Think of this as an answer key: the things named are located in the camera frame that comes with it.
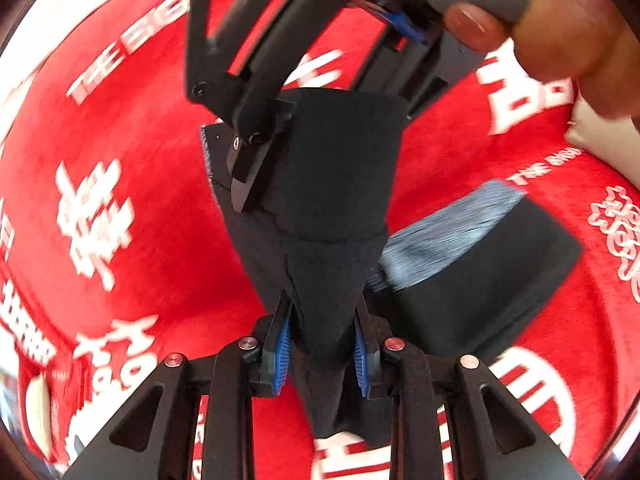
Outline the person's right hand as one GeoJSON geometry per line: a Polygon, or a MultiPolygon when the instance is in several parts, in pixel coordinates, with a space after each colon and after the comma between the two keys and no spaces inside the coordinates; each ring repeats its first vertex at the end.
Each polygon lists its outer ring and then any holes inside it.
{"type": "Polygon", "coordinates": [[[532,0],[512,28],[459,2],[447,10],[444,23],[480,53],[512,38],[529,76],[540,82],[573,78],[601,117],[639,121],[639,40],[612,0],[532,0]]]}

